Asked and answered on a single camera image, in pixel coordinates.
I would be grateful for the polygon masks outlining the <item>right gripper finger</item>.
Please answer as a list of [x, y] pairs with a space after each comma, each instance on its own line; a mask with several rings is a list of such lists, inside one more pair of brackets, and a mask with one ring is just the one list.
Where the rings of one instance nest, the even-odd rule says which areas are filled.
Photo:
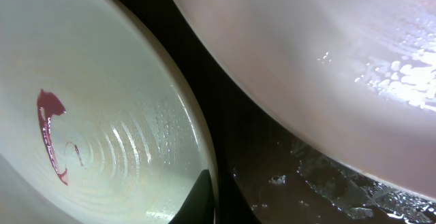
[[213, 224], [215, 200], [210, 172], [202, 170], [183, 205], [169, 224]]

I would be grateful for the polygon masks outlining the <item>pink plate with red stain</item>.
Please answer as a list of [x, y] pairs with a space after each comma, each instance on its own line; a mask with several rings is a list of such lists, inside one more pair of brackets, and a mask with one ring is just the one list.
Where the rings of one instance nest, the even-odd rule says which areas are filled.
[[435, 0], [173, 0], [271, 117], [372, 179], [435, 199]]

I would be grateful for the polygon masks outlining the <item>large brown serving tray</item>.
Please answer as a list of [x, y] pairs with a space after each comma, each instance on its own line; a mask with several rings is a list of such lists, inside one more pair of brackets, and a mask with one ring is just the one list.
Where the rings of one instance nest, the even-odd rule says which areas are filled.
[[334, 162], [248, 98], [173, 0], [119, 0], [188, 81], [211, 133], [221, 223], [434, 223], [435, 204]]

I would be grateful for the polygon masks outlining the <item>cream plate with red stain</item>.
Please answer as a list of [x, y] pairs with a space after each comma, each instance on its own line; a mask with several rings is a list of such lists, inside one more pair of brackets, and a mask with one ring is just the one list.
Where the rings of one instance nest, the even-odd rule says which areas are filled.
[[169, 223], [202, 170], [201, 109], [117, 0], [1, 0], [1, 222]]

